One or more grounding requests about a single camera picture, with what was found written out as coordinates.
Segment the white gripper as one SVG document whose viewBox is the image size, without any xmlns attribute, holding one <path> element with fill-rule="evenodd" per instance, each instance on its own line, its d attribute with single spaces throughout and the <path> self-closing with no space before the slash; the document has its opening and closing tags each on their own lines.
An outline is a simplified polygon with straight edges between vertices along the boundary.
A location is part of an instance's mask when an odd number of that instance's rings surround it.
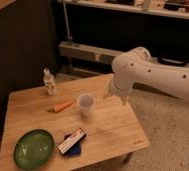
<svg viewBox="0 0 189 171">
<path fill-rule="evenodd" d="M 132 83 L 126 83 L 124 86 L 118 86 L 114 80 L 111 80 L 109 83 L 108 91 L 103 95 L 103 99 L 106 99 L 112 95 L 117 97 L 122 97 L 122 104 L 126 105 L 130 102 L 130 93 L 132 92 Z"/>
</svg>

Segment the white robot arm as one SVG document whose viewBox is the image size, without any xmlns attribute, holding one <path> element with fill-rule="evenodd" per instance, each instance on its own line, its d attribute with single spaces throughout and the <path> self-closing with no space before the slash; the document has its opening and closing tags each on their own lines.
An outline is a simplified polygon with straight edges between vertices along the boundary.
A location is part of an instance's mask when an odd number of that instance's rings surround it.
<svg viewBox="0 0 189 171">
<path fill-rule="evenodd" d="M 120 97 L 126 104 L 133 85 L 141 83 L 189 103 L 189 67 L 157 64 L 151 59 L 144 47 L 117 55 L 112 61 L 113 77 L 107 95 Z"/>
</svg>

